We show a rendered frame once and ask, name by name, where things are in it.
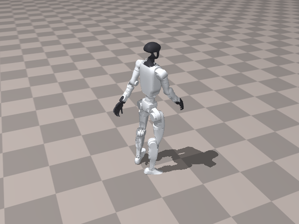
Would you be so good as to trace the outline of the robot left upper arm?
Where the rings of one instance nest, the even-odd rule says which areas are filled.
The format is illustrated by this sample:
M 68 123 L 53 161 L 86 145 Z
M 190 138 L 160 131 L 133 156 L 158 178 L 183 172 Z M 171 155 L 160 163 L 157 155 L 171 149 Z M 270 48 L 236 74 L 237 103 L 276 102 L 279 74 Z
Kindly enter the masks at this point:
M 130 80 L 130 84 L 137 86 L 139 84 L 138 77 L 140 76 L 140 64 L 143 60 L 137 60 L 135 63 L 135 69 Z

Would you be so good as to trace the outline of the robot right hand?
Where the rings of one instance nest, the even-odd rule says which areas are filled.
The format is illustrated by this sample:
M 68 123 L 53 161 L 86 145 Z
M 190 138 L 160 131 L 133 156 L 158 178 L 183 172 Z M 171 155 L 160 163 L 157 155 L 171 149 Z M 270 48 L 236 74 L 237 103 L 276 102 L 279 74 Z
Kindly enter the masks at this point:
M 180 110 L 183 110 L 184 106 L 183 106 L 183 101 L 180 98 L 180 102 L 175 102 L 177 105 L 180 105 Z

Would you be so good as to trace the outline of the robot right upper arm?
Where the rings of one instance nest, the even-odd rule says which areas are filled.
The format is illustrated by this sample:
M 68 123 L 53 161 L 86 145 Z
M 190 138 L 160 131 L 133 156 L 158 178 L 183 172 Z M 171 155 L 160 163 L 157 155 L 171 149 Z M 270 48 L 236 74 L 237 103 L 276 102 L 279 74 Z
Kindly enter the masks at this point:
M 155 70 L 156 77 L 160 80 L 162 88 L 163 88 L 163 93 L 165 95 L 170 95 L 169 94 L 169 81 L 168 81 L 168 74 L 165 70 L 158 68 Z

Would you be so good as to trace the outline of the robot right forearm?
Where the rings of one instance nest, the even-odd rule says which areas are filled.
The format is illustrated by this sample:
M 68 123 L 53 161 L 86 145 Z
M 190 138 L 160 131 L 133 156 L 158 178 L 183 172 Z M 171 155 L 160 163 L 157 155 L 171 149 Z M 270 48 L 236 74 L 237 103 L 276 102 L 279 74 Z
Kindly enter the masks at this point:
M 172 88 L 169 89 L 169 94 L 170 94 L 170 95 L 167 95 L 168 98 L 170 98 L 174 103 L 175 103 L 175 102 L 180 102 L 180 98 L 177 97 L 177 95 L 174 93 L 174 91 L 173 91 Z

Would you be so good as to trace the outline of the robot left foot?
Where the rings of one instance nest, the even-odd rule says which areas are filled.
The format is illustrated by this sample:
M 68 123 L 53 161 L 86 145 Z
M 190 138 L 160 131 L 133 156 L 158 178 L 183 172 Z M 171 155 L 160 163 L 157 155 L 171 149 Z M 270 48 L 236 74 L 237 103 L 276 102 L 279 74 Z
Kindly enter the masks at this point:
M 138 156 L 135 157 L 135 164 L 139 164 L 141 162 L 141 159 L 144 157 L 145 153 L 146 153 L 146 149 L 142 148 L 141 157 L 140 158 L 138 158 Z

